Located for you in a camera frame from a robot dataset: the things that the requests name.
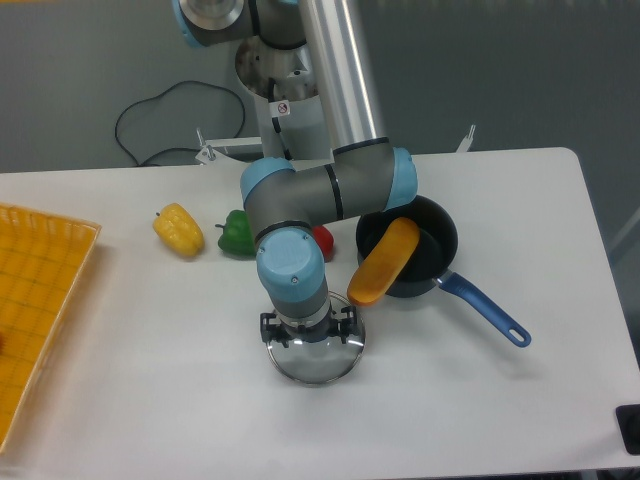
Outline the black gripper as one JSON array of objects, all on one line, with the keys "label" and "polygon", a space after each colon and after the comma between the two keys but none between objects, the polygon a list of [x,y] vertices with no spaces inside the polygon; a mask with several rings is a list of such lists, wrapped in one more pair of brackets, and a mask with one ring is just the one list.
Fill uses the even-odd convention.
[{"label": "black gripper", "polygon": [[284,348],[289,347],[291,338],[305,343],[318,343],[333,336],[340,338],[342,344],[357,335],[357,310],[355,306],[346,306],[341,309],[342,318],[336,318],[328,313],[320,322],[312,326],[299,324],[288,325],[278,319],[275,313],[264,312],[260,314],[261,340],[267,346],[278,343]]}]

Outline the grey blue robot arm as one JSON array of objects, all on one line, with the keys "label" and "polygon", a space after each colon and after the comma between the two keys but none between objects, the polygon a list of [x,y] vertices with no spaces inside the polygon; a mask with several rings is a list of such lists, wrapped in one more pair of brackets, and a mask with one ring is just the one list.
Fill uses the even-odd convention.
[{"label": "grey blue robot arm", "polygon": [[346,339],[355,310],[332,308],[316,226],[410,203],[417,174],[390,143],[354,1],[177,1],[197,46],[238,41],[235,68],[261,114],[264,156],[242,174],[257,271],[273,311],[265,343]]}]

